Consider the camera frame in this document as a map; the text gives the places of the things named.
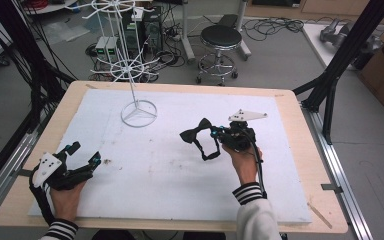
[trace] hand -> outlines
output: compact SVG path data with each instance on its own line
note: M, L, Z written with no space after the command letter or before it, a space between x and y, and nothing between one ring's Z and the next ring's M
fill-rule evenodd
M233 167L238 174L241 185L255 182L255 176L257 175L257 165L252 147L241 152L236 152L224 144L222 147L227 153L230 154ZM260 158L263 157L263 153L261 152L260 148L258 148L258 154L260 154Z
M55 208L55 218L74 222L77 216L80 193L85 184L86 181L79 183L71 190L57 191L51 189L51 198Z

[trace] black and white striped sleeve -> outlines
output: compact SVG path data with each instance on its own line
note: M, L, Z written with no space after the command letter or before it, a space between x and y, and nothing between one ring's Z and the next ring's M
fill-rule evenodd
M48 232L40 240L73 240L79 227L64 219L55 219Z
M256 199L263 198L263 194L261 193L261 188L258 182L246 183L240 186L235 191L233 191L233 195L241 205L245 205Z

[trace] electronic equipment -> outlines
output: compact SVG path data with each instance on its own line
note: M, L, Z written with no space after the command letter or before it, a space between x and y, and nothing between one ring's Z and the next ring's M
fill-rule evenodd
M117 44L118 37L100 37L95 47L97 57L105 62L117 62Z
M340 22L339 18L335 18L332 23L327 26L325 29L320 31L320 41L322 42L331 42L334 47L339 48L342 43L345 41L345 38L348 36L351 31L354 23L349 22L345 24L339 33L336 34L336 26Z
M108 37L100 37L95 47L97 57L102 61L108 61L107 51L105 50L107 42Z
M138 49L138 43L139 43L139 48L142 48L145 42L145 31L144 31L143 21L142 22L132 21L132 13L133 11L127 11L123 13L122 27L124 31L127 50L130 52L139 53L140 49Z
M252 0L252 5L299 7L301 0Z
M154 7L154 11L145 12L143 18L145 35L148 43L147 52L161 52L163 50L161 7Z
M108 56L108 62L117 62L117 42L118 37L109 37L107 45L105 46L105 51Z

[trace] cable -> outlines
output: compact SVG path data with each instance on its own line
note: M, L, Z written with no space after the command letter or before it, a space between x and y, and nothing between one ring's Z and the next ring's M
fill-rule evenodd
M199 25L201 25L201 24L203 24L203 23L208 23L208 22L210 22L210 23L212 23L212 24L215 24L215 23L211 22L210 20L200 22L200 23L198 23L192 30L190 30L190 31L187 33L188 37L190 37L189 34L191 34L193 31L195 31L195 29L196 29Z
M247 25L252 22L255 22L254 25L252 27L248 27ZM245 33L248 35L248 37L255 41L264 41L268 36L274 35L282 29L287 29L293 33L302 32L303 27L304 23L302 21L288 18L253 19L242 25L242 29L245 30ZM249 34L250 31L256 31L263 37L252 37Z
M254 152L254 157L255 157L255 164L257 165L258 182L260 185L261 193L263 194L263 198L267 199L267 192L266 192L266 189L264 187L264 181L263 181L263 167L261 165L261 163L263 161L261 160L261 157L260 157L260 154L258 151L258 147L255 144L255 142L252 140L252 138L249 136L249 134L244 129L242 129L242 133L248 139L248 141L251 143L251 146L252 146L252 149Z
M85 50L85 54L90 56L90 57L97 57L98 56L98 53L96 52L96 43L92 43L90 44L86 50Z
M202 17L203 18L205 18L205 19L207 19L210 23L212 23L212 24L217 24L216 22L213 22L213 21L211 21L211 19L209 19L207 16L205 16L205 15L202 15Z

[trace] stool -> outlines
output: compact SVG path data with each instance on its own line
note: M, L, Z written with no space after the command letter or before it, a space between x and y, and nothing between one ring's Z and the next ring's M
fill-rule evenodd
M238 72L233 60L223 55L222 51L232 50L241 44L242 36L234 28L224 25L213 25L202 30L201 41L204 45L214 48L215 53L204 55L198 62L199 74L196 83L201 83L201 74L207 73L221 77L219 86L224 86L224 76L231 74L232 78L238 77ZM211 61L212 65L205 66L204 61Z

